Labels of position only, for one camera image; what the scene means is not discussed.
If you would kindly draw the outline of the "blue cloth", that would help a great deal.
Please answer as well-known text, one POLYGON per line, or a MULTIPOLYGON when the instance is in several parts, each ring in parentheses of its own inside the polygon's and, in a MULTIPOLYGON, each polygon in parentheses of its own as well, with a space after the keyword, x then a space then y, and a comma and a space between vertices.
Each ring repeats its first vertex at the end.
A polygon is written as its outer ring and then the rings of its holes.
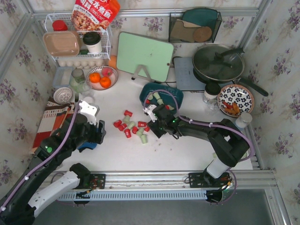
POLYGON ((82 152, 85 149, 94 150, 97 147, 97 143, 94 142, 85 142, 81 146, 79 146, 77 149, 79 152, 82 152))

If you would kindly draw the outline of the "teal plastic storage basket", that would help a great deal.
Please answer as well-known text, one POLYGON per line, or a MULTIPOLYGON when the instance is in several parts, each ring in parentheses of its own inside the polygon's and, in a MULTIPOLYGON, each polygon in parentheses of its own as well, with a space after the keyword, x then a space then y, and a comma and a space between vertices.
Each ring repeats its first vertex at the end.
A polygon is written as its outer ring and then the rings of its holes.
POLYGON ((149 93, 155 91, 155 90, 166 90, 168 93, 163 92, 163 91, 158 91, 155 94, 159 95, 160 98, 162 99, 164 105, 169 105, 169 107, 171 108, 176 108, 175 106, 175 101, 173 100, 172 96, 174 96, 178 108, 181 107, 183 98, 184 98, 184 94, 181 90, 177 89, 177 88, 173 88, 173 87, 168 87, 168 86, 164 86, 162 84, 158 84, 158 83, 154 83, 154 82, 149 82, 146 85, 144 85, 140 96, 139 96, 139 100, 140 102, 144 103, 146 97, 148 96, 149 93))

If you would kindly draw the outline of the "red capsule top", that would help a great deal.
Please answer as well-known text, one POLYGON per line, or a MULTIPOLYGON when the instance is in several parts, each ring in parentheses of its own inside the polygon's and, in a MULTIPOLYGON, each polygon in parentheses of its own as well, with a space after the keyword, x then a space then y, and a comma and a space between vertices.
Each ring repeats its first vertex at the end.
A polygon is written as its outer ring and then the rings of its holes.
POLYGON ((124 115, 125 115, 125 116, 129 116, 129 117, 132 117, 133 113, 132 113, 131 111, 125 110, 125 111, 124 111, 124 115))

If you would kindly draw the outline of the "clear plastic cup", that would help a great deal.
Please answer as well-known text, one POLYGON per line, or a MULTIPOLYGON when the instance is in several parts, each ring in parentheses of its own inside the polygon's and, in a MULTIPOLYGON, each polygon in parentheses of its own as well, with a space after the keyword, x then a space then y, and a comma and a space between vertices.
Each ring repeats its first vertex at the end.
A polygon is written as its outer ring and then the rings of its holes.
POLYGON ((208 101, 207 103, 207 108, 206 108, 206 113, 208 115, 215 115, 220 111, 218 101, 216 99, 212 99, 208 101))

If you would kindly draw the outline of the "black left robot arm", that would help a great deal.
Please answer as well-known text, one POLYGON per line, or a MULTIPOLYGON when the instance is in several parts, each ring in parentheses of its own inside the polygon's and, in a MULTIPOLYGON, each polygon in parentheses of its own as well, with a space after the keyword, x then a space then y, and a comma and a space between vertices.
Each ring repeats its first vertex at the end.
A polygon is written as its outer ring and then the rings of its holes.
POLYGON ((105 122, 97 120, 98 112, 97 105, 81 100, 76 104, 73 116, 42 140, 23 175, 0 201, 2 225, 31 225, 63 193, 89 184, 90 171, 77 163, 57 181, 39 190, 45 179, 73 151, 93 150, 103 142, 105 122))

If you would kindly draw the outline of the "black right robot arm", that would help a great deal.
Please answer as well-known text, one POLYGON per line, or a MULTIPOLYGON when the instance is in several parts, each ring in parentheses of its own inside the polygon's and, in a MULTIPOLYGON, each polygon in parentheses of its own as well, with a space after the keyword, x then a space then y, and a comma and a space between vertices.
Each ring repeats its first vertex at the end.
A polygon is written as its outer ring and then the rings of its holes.
POLYGON ((246 152, 252 149, 252 143, 228 119, 208 123, 183 116, 175 117, 163 105, 145 106, 143 111, 150 117, 148 126, 157 138, 165 134, 175 139, 190 136, 211 144, 217 158, 202 173, 209 186, 219 180, 228 169, 235 167, 246 152))

